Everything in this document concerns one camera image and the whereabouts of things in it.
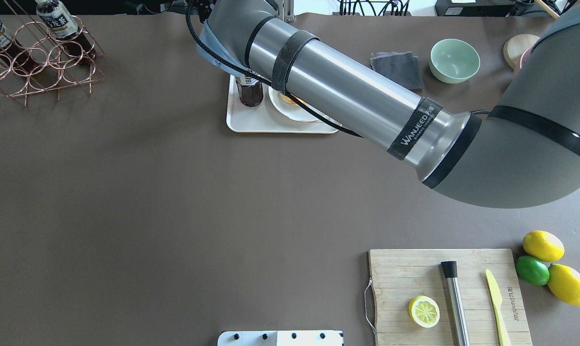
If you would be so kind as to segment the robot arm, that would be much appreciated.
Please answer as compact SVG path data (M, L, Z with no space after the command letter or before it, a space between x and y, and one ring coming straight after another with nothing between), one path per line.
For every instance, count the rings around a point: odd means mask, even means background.
M299 97L457 201L528 208L580 188L580 4L536 42L486 118L448 112L276 14L271 0L218 0L195 37L200 55Z

